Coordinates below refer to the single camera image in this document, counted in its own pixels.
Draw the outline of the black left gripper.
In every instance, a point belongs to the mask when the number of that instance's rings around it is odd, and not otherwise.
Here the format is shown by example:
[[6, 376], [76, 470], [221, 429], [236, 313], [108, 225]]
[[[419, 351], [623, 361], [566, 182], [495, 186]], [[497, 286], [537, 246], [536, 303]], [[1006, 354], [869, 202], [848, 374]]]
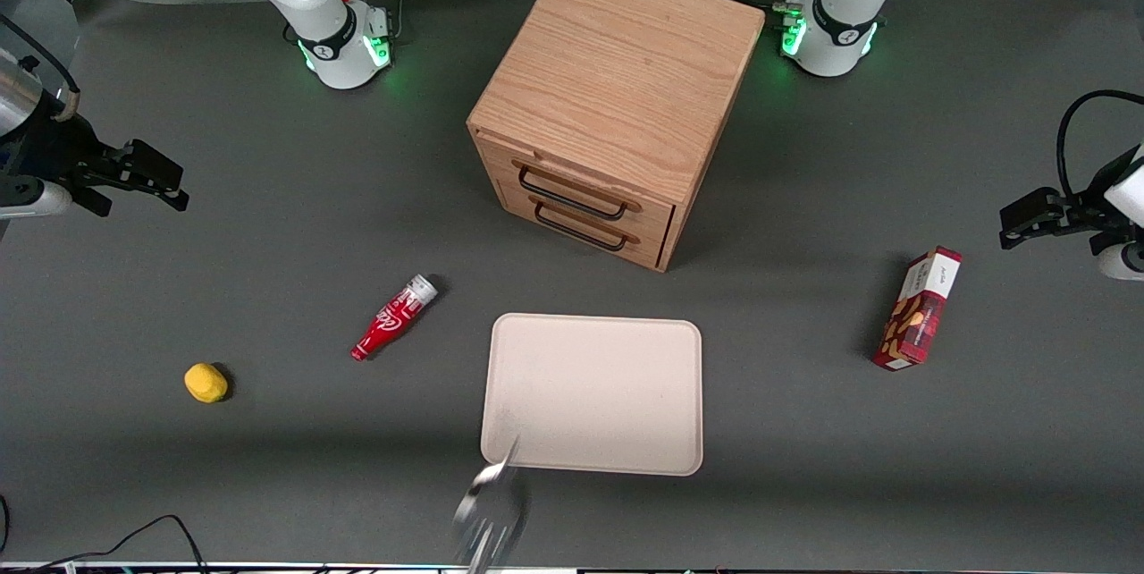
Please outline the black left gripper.
[[1141, 236], [1143, 220], [1143, 158], [1141, 145], [1129, 148], [1099, 168], [1089, 186], [1072, 190], [1067, 165], [1062, 164], [1062, 191], [1038, 188], [998, 212], [1001, 249], [1043, 236], [1095, 232], [1089, 239], [1093, 256], [1115, 247], [1118, 236]]

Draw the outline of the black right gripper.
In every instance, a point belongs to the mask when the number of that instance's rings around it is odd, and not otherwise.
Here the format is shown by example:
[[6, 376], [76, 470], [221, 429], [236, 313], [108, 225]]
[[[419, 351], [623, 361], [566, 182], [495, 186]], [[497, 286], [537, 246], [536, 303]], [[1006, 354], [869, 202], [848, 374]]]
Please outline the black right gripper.
[[[182, 189], [182, 166], [143, 139], [130, 139], [124, 148], [105, 148], [95, 159], [97, 135], [81, 115], [66, 122], [31, 117], [16, 129], [3, 127], [1, 142], [3, 196], [37, 196], [45, 182], [53, 182], [73, 192], [73, 204], [101, 218], [110, 215], [112, 200], [94, 188], [144, 192], [176, 212], [186, 212], [189, 196]], [[89, 164], [89, 178], [81, 164]]]

